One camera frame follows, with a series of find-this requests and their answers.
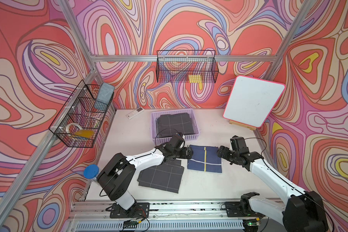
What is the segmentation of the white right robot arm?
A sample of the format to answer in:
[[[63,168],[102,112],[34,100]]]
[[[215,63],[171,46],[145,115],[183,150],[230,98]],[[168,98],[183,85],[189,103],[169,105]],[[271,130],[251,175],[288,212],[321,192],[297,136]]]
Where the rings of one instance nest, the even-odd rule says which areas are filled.
[[[294,184],[273,168],[258,152],[251,152],[245,138],[233,136],[231,147],[219,147],[217,156],[240,165],[262,180],[282,201],[280,204],[259,193],[243,194],[237,206],[244,216],[263,214],[284,226],[288,232],[327,232],[332,218],[324,209],[321,196]]]

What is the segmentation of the dark grey checked pillowcase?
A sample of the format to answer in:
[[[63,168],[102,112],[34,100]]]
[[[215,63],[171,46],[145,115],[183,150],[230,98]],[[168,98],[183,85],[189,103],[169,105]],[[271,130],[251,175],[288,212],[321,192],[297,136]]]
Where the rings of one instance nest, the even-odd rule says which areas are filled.
[[[188,113],[166,114],[156,119],[158,138],[171,137],[180,132],[184,135],[194,135],[192,119]]]

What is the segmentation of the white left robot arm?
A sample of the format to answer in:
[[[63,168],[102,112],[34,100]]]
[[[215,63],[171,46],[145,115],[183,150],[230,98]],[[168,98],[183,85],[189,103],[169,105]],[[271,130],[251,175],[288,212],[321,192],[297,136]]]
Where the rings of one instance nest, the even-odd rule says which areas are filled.
[[[97,183],[111,201],[125,211],[136,209],[137,202],[128,187],[136,172],[161,165],[175,159],[191,159],[193,150],[185,145],[184,134],[176,133],[169,142],[155,146],[152,150],[133,156],[117,153],[100,171]]]

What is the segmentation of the dark grey grid pillowcase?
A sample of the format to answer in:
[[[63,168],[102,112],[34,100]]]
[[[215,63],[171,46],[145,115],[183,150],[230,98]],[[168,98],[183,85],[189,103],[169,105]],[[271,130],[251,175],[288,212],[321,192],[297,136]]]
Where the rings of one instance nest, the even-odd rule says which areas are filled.
[[[141,171],[137,181],[141,187],[179,193],[183,173],[181,160],[176,159]]]

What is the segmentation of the navy yellow striped pillowcase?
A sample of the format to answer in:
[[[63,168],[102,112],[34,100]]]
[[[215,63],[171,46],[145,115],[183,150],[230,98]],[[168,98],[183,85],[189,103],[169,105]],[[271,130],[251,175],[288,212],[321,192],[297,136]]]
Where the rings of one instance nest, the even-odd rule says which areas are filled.
[[[189,146],[193,155],[188,160],[187,169],[201,172],[222,173],[222,161],[218,157],[218,147]]]

